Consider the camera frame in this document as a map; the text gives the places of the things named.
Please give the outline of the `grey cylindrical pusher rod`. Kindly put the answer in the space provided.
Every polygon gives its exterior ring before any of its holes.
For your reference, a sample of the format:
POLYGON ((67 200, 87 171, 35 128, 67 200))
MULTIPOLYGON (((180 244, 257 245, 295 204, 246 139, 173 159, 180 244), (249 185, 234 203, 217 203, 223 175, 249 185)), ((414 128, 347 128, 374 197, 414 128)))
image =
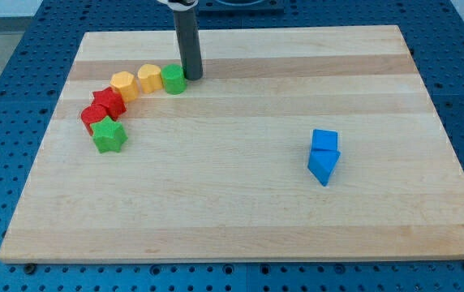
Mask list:
POLYGON ((176 3, 174 25, 178 49, 186 79, 198 80, 203 76, 196 3, 176 3))

